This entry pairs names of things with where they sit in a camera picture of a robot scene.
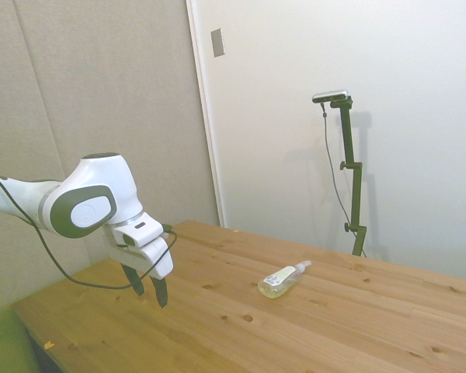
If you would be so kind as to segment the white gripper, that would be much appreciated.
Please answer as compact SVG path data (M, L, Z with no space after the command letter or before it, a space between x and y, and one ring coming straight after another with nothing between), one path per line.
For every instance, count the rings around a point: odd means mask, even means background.
M103 231L110 245L110 257L122 263L134 292L138 296L144 294L144 285L137 271L149 271L158 305L166 307L169 297L165 277L173 270L172 257L165 241L169 234L164 233L162 227L104 226Z

